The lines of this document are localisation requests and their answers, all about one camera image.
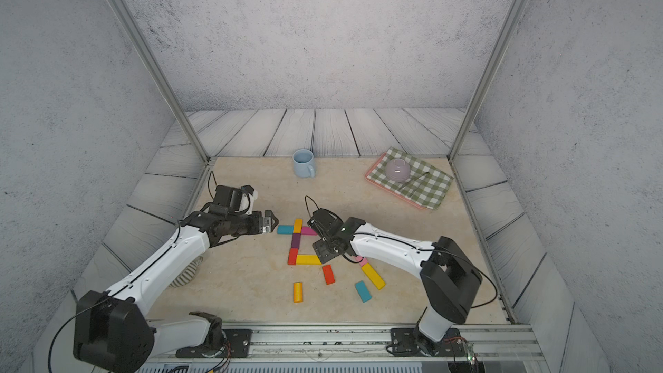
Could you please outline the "purple block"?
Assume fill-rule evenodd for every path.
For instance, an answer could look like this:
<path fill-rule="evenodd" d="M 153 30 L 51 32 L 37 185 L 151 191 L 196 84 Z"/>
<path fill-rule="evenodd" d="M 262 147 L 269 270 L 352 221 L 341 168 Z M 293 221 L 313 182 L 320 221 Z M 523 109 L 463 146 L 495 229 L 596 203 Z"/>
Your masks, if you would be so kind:
<path fill-rule="evenodd" d="M 291 238 L 291 245 L 290 245 L 290 248 L 291 248 L 291 249 L 298 250 L 298 249 L 300 248 L 300 240 L 301 240 L 301 235 L 300 235 L 300 233 L 295 233 L 295 234 L 293 234 L 293 235 L 292 235 L 292 238 Z"/>

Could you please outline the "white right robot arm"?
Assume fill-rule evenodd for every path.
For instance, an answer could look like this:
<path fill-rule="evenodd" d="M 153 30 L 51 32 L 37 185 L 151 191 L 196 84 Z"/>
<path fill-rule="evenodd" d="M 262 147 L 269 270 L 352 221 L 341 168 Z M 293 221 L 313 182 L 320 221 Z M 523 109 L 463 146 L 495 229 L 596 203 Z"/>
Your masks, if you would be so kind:
<path fill-rule="evenodd" d="M 319 236 L 314 250 L 323 264 L 343 257 L 366 269 L 364 259 L 380 261 L 422 282 L 427 307 L 414 334 L 424 343 L 442 343 L 453 326 L 466 323 L 471 309 L 487 306 L 499 297 L 497 285 L 451 238 L 441 237 L 436 242 L 404 238 L 359 218 L 343 221 L 324 208 L 311 213 L 307 224 Z"/>

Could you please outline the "orange-yellow square block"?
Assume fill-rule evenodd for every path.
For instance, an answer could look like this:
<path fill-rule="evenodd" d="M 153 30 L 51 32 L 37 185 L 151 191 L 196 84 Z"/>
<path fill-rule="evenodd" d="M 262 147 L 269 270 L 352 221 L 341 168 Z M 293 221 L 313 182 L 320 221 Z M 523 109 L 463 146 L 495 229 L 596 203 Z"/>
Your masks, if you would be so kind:
<path fill-rule="evenodd" d="M 302 228 L 303 228 L 303 220 L 302 219 L 297 219 L 295 221 L 294 227 L 293 227 L 293 234 L 302 234 Z"/>

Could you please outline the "red block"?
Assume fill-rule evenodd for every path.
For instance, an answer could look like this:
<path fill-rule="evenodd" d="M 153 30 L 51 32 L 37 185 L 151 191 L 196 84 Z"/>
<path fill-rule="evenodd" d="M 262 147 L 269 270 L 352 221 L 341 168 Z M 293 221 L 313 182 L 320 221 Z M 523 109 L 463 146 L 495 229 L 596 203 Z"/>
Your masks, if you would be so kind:
<path fill-rule="evenodd" d="M 322 270 L 323 270 L 323 276 L 324 276 L 326 285 L 332 285 L 333 283 L 335 283 L 336 279 L 335 279 L 335 275 L 333 273 L 332 266 L 331 265 L 324 265 L 322 267 Z"/>
<path fill-rule="evenodd" d="M 297 264 L 299 249 L 291 248 L 288 253 L 288 265 L 295 266 Z"/>

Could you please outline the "magenta block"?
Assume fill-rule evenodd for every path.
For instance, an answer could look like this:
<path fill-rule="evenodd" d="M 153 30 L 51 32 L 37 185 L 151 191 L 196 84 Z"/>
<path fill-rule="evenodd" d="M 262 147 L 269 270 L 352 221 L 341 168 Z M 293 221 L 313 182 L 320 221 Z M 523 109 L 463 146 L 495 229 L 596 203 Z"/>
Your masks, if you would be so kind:
<path fill-rule="evenodd" d="M 303 226 L 301 228 L 301 234 L 305 236 L 317 236 L 317 232 L 313 228 L 308 226 Z"/>

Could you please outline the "teal block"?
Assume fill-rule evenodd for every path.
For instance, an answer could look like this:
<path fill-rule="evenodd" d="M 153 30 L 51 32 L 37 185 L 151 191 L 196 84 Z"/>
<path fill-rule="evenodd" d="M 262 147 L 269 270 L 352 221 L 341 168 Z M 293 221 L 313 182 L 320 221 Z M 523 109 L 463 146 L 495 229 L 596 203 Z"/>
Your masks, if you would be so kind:
<path fill-rule="evenodd" d="M 366 303 L 372 299 L 371 292 L 369 291 L 364 281 L 359 281 L 358 283 L 356 283 L 355 289 L 362 303 Z"/>
<path fill-rule="evenodd" d="M 292 235 L 294 233 L 293 226 L 278 226 L 277 233 L 279 235 Z"/>

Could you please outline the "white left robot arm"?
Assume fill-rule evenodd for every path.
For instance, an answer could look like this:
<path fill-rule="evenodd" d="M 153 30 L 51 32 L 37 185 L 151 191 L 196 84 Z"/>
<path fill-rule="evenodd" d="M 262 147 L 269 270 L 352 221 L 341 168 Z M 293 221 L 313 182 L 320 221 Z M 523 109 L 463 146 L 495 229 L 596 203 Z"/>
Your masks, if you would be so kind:
<path fill-rule="evenodd" d="M 244 214 L 192 212 L 174 235 L 136 270 L 103 292 L 89 291 L 77 303 L 74 358 L 112 372 L 136 372 L 151 357 L 184 348 L 229 357 L 218 316 L 192 312 L 183 321 L 149 323 L 156 300 L 210 248 L 241 236 L 271 233 L 279 224 L 271 210 Z"/>

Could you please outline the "long yellow block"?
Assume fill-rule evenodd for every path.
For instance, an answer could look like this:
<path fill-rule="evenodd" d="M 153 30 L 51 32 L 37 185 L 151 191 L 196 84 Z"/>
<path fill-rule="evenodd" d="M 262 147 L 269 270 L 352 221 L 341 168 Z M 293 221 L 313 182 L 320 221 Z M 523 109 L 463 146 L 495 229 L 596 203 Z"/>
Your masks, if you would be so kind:
<path fill-rule="evenodd" d="M 297 255 L 295 262 L 297 265 L 321 265 L 321 261 L 316 255 Z"/>
<path fill-rule="evenodd" d="M 376 270 L 370 264 L 362 265 L 361 269 L 378 290 L 381 290 L 386 286 L 386 283 L 383 280 L 383 278 L 376 272 Z"/>

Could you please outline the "orange cylinder block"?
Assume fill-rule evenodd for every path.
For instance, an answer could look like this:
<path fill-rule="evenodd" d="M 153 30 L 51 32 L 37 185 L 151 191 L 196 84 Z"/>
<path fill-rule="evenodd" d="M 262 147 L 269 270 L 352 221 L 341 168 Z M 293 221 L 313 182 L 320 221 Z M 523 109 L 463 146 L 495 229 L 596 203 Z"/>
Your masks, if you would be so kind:
<path fill-rule="evenodd" d="M 298 281 L 298 283 L 293 284 L 293 303 L 302 303 L 303 300 L 303 283 Z"/>

